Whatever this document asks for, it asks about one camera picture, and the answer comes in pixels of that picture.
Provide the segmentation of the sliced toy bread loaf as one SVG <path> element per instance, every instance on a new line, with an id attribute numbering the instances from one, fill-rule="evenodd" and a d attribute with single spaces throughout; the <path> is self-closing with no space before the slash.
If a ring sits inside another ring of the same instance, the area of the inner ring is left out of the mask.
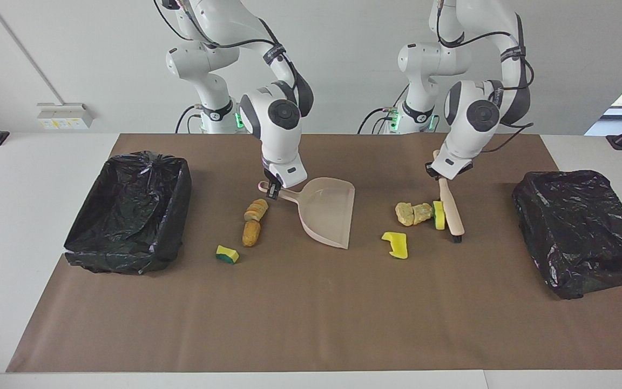
<path id="1" fill-rule="evenodd" d="M 249 204 L 249 207 L 247 207 L 247 209 L 245 210 L 244 220 L 246 222 L 252 220 L 260 222 L 262 217 L 266 214 L 267 209 L 269 209 L 269 205 L 265 199 L 255 199 L 254 201 L 252 201 L 251 204 Z"/>

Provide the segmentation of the beige hand brush black bristles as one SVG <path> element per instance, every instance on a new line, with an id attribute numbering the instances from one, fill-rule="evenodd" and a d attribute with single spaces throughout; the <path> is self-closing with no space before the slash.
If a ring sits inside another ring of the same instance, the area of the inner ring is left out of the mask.
<path id="1" fill-rule="evenodd" d="M 456 201 L 449 188 L 448 180 L 437 172 L 435 173 L 435 179 L 439 184 L 440 201 L 443 203 L 444 216 L 446 217 L 446 224 L 451 233 L 452 241 L 455 244 L 460 244 L 463 241 L 465 229 L 456 206 Z"/>

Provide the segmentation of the brown oval toy bread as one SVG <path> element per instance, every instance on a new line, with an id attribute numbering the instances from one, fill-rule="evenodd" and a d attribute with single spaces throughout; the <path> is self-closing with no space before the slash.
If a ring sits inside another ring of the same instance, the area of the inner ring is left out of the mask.
<path id="1" fill-rule="evenodd" d="M 261 234 L 261 223 L 257 220 L 248 220 L 245 222 L 244 231 L 242 232 L 242 245 L 244 247 L 252 247 L 259 240 Z"/>

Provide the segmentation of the beige plastic dustpan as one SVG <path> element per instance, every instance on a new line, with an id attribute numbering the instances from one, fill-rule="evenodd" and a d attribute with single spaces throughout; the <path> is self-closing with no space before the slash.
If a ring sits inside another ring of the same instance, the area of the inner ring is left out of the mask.
<path id="1" fill-rule="evenodd" d="M 355 187 L 346 180 L 319 177 L 299 192 L 281 188 L 278 196 L 297 204 L 300 222 L 314 240 L 332 247 L 349 247 Z"/>

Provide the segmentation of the notched yellow sponge piece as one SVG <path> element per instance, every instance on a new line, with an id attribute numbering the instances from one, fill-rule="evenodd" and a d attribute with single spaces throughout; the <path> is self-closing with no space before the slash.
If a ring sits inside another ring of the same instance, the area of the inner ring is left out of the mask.
<path id="1" fill-rule="evenodd" d="M 407 234 L 404 232 L 385 232 L 382 240 L 390 243 L 389 254 L 396 259 L 408 258 Z"/>

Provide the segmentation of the bin lined with black bag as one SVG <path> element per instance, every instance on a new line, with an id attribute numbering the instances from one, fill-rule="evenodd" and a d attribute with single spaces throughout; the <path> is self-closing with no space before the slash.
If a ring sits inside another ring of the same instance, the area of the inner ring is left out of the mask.
<path id="1" fill-rule="evenodd" d="M 64 243 L 67 263 L 145 275 L 178 257 L 192 196 L 185 158 L 143 151 L 109 158 Z"/>
<path id="2" fill-rule="evenodd" d="M 526 249 L 558 298 L 622 286 L 622 202 L 603 174 L 528 172 L 512 199 Z"/>

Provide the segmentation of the brown paper table mat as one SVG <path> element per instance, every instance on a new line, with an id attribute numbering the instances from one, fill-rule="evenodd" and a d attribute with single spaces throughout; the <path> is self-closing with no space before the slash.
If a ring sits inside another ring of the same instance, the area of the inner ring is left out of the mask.
<path id="1" fill-rule="evenodd" d="M 192 199 L 179 258 L 145 276 L 94 274 L 61 258 L 9 372 L 622 370 L 622 286 L 562 300 L 518 227 L 513 188 L 556 169 L 538 136 L 479 158 L 451 184 L 466 233 L 404 227 L 398 202 L 438 195 L 424 163 L 442 135 L 304 135 L 310 177 L 356 187 L 350 244 L 306 235 L 271 201 L 256 246 L 240 243 L 259 197 L 247 135 L 121 135 L 113 153 L 185 158 Z M 393 258 L 385 232 L 407 234 Z M 218 245 L 239 252 L 215 258 Z"/>

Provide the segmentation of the white wall socket box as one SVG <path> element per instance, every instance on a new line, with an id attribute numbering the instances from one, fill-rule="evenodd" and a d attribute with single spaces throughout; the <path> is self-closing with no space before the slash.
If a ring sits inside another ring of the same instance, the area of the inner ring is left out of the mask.
<path id="1" fill-rule="evenodd" d="M 94 117 L 82 103 L 38 103 L 37 120 L 45 130 L 89 130 Z"/>

